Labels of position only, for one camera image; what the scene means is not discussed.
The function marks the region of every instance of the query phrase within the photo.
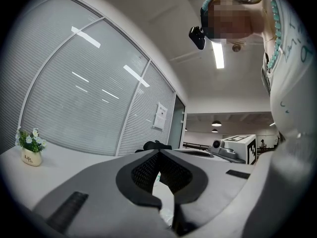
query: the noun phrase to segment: railing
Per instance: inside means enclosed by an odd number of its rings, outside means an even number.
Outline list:
[[[194,148],[194,149],[199,149],[199,150],[207,150],[209,146],[183,142],[183,147]]]

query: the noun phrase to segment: turquoise beaded necklace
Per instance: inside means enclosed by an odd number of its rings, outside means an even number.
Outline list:
[[[271,5],[272,5],[272,12],[273,12],[273,19],[275,20],[275,35],[276,35],[276,39],[275,39],[275,46],[274,46],[274,52],[273,55],[271,57],[271,59],[269,60],[267,67],[269,69],[273,68],[278,54],[279,54],[279,48],[281,46],[282,40],[282,32],[281,32],[281,22],[280,22],[280,18],[279,18],[279,14],[278,14],[278,9],[277,9],[277,4],[275,0],[271,0]]]

